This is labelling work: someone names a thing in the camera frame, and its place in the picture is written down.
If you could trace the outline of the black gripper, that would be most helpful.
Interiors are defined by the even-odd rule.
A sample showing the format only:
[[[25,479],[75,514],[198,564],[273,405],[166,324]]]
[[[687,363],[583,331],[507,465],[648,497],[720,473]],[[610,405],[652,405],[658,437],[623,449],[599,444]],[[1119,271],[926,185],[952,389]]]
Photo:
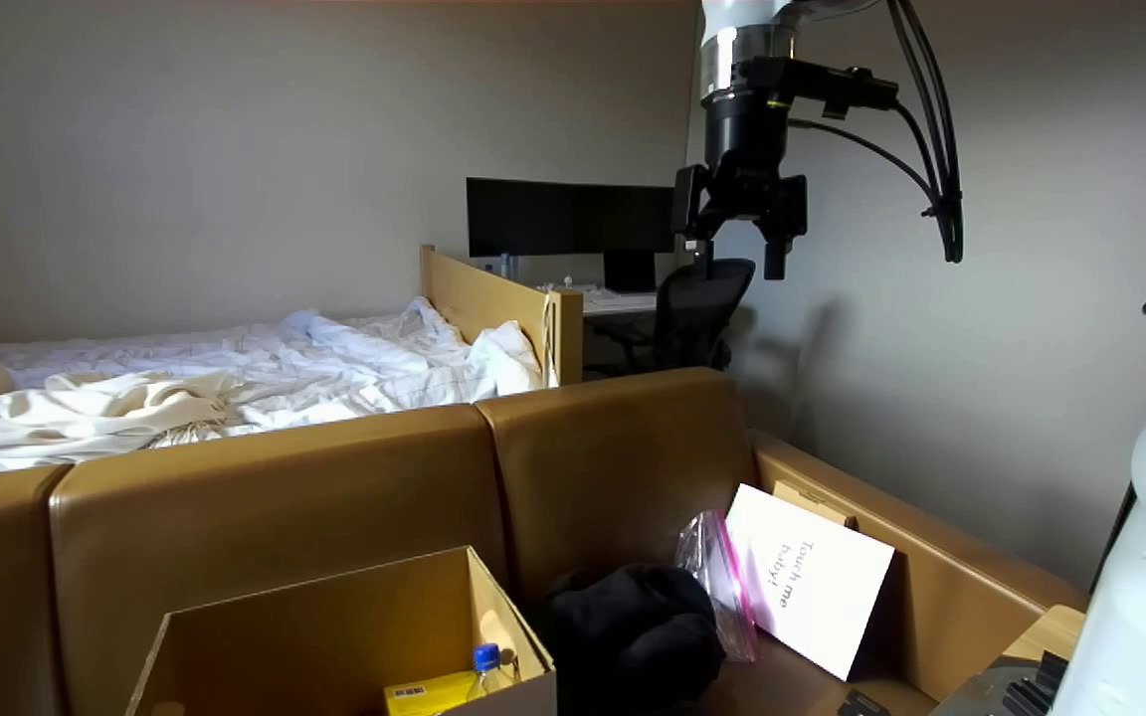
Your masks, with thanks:
[[[899,87],[866,66],[782,57],[736,59],[733,84],[700,98],[703,157],[676,171],[674,232],[684,233],[684,261],[703,261],[703,242],[725,221],[748,217],[764,238],[764,278],[782,278],[788,251],[808,232],[808,178],[780,175],[794,98],[817,98],[828,116],[893,112]]]

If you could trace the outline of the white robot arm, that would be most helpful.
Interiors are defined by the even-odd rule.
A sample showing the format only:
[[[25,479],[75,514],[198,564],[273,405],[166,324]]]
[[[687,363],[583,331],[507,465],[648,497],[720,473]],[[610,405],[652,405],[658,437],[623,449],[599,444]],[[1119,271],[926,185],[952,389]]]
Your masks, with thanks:
[[[916,75],[926,123],[902,106],[893,80],[866,66],[808,63],[794,51],[800,21],[851,0],[700,0],[700,104],[703,157],[684,168],[679,232],[695,242],[748,217],[764,233],[764,274],[782,274],[782,254],[808,232],[805,178],[782,178],[782,135],[790,106],[817,98],[822,131],[851,106],[894,112],[920,148],[920,168],[889,155],[926,197],[939,221],[942,257],[962,257],[960,148],[946,84],[910,0],[889,0],[899,51]],[[1072,656],[1065,684],[1052,716],[1146,716],[1146,424],[1137,430],[1135,497],[1110,540],[1102,583],[1085,607],[1085,633]]]

